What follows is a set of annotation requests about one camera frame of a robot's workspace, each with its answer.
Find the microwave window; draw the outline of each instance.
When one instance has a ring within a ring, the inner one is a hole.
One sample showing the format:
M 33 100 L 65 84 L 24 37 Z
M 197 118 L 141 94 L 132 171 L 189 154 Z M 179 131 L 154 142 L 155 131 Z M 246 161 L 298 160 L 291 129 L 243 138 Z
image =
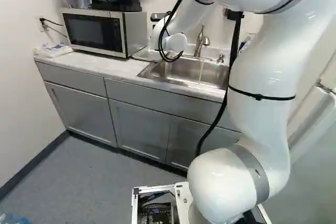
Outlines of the microwave window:
M 71 39 L 82 42 L 103 44 L 101 23 L 91 20 L 69 19 Z

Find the black strap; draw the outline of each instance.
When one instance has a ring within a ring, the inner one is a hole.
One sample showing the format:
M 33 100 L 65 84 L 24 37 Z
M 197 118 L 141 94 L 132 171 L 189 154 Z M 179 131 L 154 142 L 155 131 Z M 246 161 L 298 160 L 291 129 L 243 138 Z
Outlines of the black strap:
M 245 91 L 236 89 L 236 88 L 230 86 L 230 84 L 229 84 L 229 88 L 232 89 L 233 91 L 237 92 L 237 93 L 246 95 L 246 96 L 248 96 L 248 97 L 253 97 L 253 98 L 255 98 L 257 101 L 261 101 L 262 99 L 265 99 L 265 100 L 273 100 L 273 101 L 290 101 L 290 100 L 295 99 L 295 97 L 296 97 L 296 95 L 294 95 L 294 96 L 292 96 L 292 97 L 268 97 L 268 96 L 266 96 L 266 95 L 262 95 L 262 94 L 252 94 L 252 93 L 249 93 L 249 92 L 245 92 Z
M 199 0 L 194 0 L 196 2 L 198 2 L 199 4 L 201 5 L 212 5 L 214 2 L 211 2 L 211 3 L 205 3 L 205 2 L 202 2 L 202 1 L 199 1 Z

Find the faucet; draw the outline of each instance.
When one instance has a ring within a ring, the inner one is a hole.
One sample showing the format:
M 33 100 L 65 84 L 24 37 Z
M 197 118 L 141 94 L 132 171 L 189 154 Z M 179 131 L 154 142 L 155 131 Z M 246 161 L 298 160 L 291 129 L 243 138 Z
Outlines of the faucet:
M 197 35 L 197 42 L 194 52 L 194 57 L 199 58 L 201 56 L 202 46 L 210 46 L 210 39 L 209 37 L 204 36 L 204 24 L 202 24 L 201 31 L 199 31 Z
M 220 53 L 219 58 L 217 59 L 217 63 L 224 63 L 224 57 L 225 57 L 225 54 Z

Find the baseboard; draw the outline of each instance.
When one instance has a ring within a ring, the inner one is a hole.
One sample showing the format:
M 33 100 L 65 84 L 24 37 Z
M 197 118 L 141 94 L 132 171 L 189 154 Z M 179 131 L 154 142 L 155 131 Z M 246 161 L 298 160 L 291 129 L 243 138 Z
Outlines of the baseboard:
M 139 156 L 135 153 L 132 153 L 132 152 L 128 152 L 128 151 L 125 151 L 123 149 L 120 149 L 120 148 L 115 148 L 115 147 L 112 147 L 112 146 L 109 146 L 107 144 L 104 144 L 104 143 L 101 143 L 101 142 L 98 142 L 96 140 L 92 140 L 91 138 L 89 137 L 86 137 L 86 136 L 83 136 L 83 135 L 80 135 L 78 133 L 75 133 L 75 132 L 70 132 L 70 135 L 74 136 L 75 138 L 78 138 L 84 142 L 87 142 L 87 143 L 90 143 L 90 144 L 93 144 L 97 147 L 100 147 L 100 148 L 104 148 L 105 150 L 109 150 L 111 152 L 114 152 L 114 153 L 119 153 L 121 155 L 124 155 L 124 156 L 127 156 L 127 157 L 130 157 L 132 159 L 136 159 L 138 161 L 141 161 L 143 163 L 146 163 L 146 164 L 149 164 L 149 165 L 152 165 L 152 166 L 155 166 L 159 169 L 162 169 L 162 170 L 165 170 L 167 172 L 170 172 L 170 173 L 174 173 L 174 174 L 177 174 L 177 175 L 180 175 L 182 177 L 187 177 L 187 172 L 185 171 L 182 171 L 182 170 L 179 170 L 175 167 L 172 167 L 172 166 L 169 166 L 169 165 L 165 165 L 165 164 L 162 164 L 162 163 L 159 163 L 155 160 L 152 160 L 150 158 L 146 158 L 146 157 L 142 157 L 142 156 Z
M 54 141 L 47 145 L 5 185 L 0 188 L 0 201 L 2 201 L 34 168 L 48 157 L 66 138 L 70 136 L 68 131 L 61 133 Z

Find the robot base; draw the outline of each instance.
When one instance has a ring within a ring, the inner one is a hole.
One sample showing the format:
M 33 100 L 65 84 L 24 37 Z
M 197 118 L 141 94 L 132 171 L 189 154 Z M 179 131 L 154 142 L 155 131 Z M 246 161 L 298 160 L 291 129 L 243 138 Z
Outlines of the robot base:
M 175 185 L 165 185 L 165 186 L 141 186 L 134 187 L 132 192 L 132 224 L 141 224 L 139 217 L 139 207 L 140 198 L 143 196 L 150 196 L 157 193 L 167 192 L 170 193 L 171 199 L 169 202 L 172 203 L 172 206 L 177 207 L 178 214 L 175 214 L 172 211 L 172 224 L 211 224 L 208 222 L 198 211 L 196 206 L 193 204 L 194 198 L 191 195 L 189 190 L 188 182 L 176 183 Z M 262 205 L 256 206 L 250 212 L 250 218 L 242 223 L 252 224 L 252 223 L 261 223 L 261 224 L 271 224 L 264 208 Z

